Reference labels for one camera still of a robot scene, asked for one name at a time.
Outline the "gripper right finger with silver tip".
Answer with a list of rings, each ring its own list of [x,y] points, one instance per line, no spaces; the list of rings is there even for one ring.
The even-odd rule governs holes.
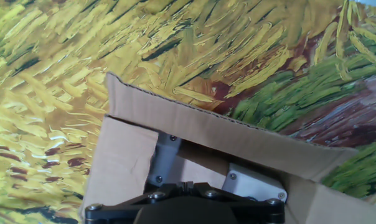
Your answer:
[[[288,199],[280,181],[234,163],[229,164],[222,190],[257,201],[275,198],[286,202]]]

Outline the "gripper left finger with silver tip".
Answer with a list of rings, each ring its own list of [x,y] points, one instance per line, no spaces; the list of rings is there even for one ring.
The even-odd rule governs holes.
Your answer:
[[[179,152],[182,139],[174,135],[159,132],[154,154],[151,158],[146,185],[160,187],[168,180],[174,160]]]

